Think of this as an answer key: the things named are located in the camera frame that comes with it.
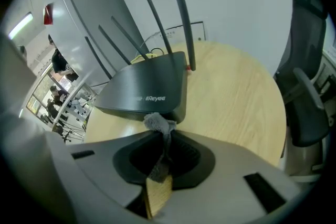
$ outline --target router antenna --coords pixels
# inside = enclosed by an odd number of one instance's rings
[[[103,36],[107,39],[107,41],[109,42],[109,44],[111,44],[111,46],[117,51],[117,53],[121,56],[122,59],[124,59],[124,61],[128,64],[131,65],[131,62],[129,59],[127,59],[127,57],[125,56],[125,54],[122,53],[122,51],[116,46],[116,44],[112,41],[112,39],[106,34],[106,32],[104,31],[104,29],[99,25],[98,26],[99,31],[101,31],[101,33],[103,34]]]
[[[147,2],[148,2],[149,6],[150,6],[150,8],[151,8],[151,10],[152,10],[152,13],[153,13],[154,17],[155,17],[156,23],[157,23],[158,26],[159,26],[159,29],[160,29],[160,32],[161,32],[161,35],[162,35],[164,44],[166,45],[167,52],[168,52],[169,54],[172,54],[172,53],[173,53],[173,52],[172,52],[172,48],[171,48],[170,45],[169,45],[169,42],[168,42],[166,33],[164,32],[163,26],[162,26],[162,24],[161,24],[159,15],[158,15],[157,12],[156,12],[156,9],[155,9],[155,7],[154,7],[154,4],[153,4],[152,0],[147,0]]]
[[[115,23],[115,25],[119,28],[119,30],[124,34],[124,36],[127,37],[127,39],[130,41],[130,43],[132,43],[132,45],[134,46],[134,48],[137,49],[137,51],[141,54],[141,56],[143,57],[143,59],[148,60],[147,55],[142,52],[142,50],[138,46],[138,44],[135,43],[135,41],[126,32],[126,30],[118,23],[118,21],[116,20],[116,18],[114,18],[113,16],[111,16],[111,20]]]
[[[185,0],[176,0],[178,4],[178,9],[180,10],[185,40],[188,49],[188,56],[189,56],[189,64],[191,70],[196,70],[196,60],[195,60],[195,49],[194,49],[194,42],[193,42],[193,33],[191,31],[191,24],[189,19],[189,14],[187,10],[187,5]]]
[[[104,65],[102,64],[102,62],[100,61],[100,59],[99,59],[98,55],[96,54],[96,52],[95,52],[95,50],[94,50],[94,48],[93,48],[93,46],[92,46],[92,44],[91,44],[89,38],[88,38],[88,37],[85,37],[85,40],[86,40],[87,44],[89,45],[89,47],[90,47],[90,49],[91,49],[91,51],[92,51],[94,57],[96,58],[98,64],[100,65],[101,69],[104,71],[105,75],[109,78],[109,80],[111,80],[111,79],[112,79],[111,74],[107,71],[107,69],[105,68],[105,66],[104,66]]]

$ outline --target wooden table top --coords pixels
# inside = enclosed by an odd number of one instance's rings
[[[286,114],[273,77],[256,59],[230,45],[200,41],[194,47],[196,71],[188,75],[186,117],[177,129],[243,146],[277,166],[285,142]],[[174,45],[172,50],[184,51],[187,56],[185,44]],[[94,108],[86,143],[145,130],[142,122]],[[164,199],[158,199],[156,191],[148,191],[154,197],[154,201],[149,197],[153,215],[169,197],[167,191],[160,194]]]

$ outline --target reyee logo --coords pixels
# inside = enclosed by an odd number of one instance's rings
[[[156,101],[164,101],[164,100],[166,100],[166,96],[160,96],[160,97],[147,96],[145,98],[145,100],[146,101],[154,101],[154,102],[156,102]]]

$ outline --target fluorescent light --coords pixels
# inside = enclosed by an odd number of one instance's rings
[[[47,71],[50,69],[50,67],[53,65],[53,63],[51,63],[50,65],[48,65],[48,67],[43,71],[43,73],[41,74],[41,77],[44,76],[45,73],[47,73]]]
[[[21,111],[20,111],[19,118],[21,118],[22,112],[23,112],[23,109],[21,109]]]
[[[31,20],[33,19],[33,16],[31,13],[28,13],[21,22],[19,22],[12,31],[10,31],[8,37],[9,39],[13,39],[17,33],[20,32],[22,28],[24,28]]]

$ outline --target black office chair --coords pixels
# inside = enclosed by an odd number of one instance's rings
[[[323,103],[310,81],[320,67],[327,15],[320,0],[293,0],[288,59],[275,77],[298,147],[313,145],[329,132]]]

